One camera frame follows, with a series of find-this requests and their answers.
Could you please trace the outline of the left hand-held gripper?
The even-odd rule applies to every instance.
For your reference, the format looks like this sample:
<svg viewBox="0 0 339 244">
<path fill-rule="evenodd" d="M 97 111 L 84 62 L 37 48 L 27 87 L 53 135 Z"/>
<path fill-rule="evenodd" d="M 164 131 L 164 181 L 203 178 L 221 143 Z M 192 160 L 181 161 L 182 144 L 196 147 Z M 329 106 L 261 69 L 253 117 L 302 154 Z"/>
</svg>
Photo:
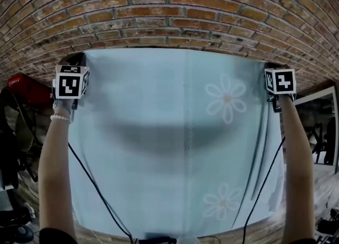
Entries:
<svg viewBox="0 0 339 244">
<path fill-rule="evenodd" d="M 56 66 L 56 78 L 52 82 L 53 107 L 77 110 L 78 101 L 86 93 L 90 69 L 86 67 L 86 54 L 69 54 Z"/>
</svg>

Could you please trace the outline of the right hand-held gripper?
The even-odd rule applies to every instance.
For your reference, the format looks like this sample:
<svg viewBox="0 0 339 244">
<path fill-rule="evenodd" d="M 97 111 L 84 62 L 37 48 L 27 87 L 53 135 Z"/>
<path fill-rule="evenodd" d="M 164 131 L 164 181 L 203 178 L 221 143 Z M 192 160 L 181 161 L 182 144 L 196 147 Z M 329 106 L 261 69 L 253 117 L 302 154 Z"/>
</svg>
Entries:
<svg viewBox="0 0 339 244">
<path fill-rule="evenodd" d="M 275 113 L 281 112 L 279 97 L 288 96 L 294 103 L 296 97 L 295 70 L 287 65 L 278 65 L 268 62 L 264 69 L 265 87 L 268 94 L 268 102 L 272 103 Z"/>
</svg>

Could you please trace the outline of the person's left hand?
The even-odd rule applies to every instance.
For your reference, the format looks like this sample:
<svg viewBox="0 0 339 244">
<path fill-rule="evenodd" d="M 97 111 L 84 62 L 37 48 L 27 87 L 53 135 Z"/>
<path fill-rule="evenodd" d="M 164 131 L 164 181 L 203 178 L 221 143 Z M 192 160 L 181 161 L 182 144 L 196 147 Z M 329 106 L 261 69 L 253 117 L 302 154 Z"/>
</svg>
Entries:
<svg viewBox="0 0 339 244">
<path fill-rule="evenodd" d="M 56 99 L 53 102 L 53 111 L 55 114 L 70 117 L 74 100 Z"/>
</svg>

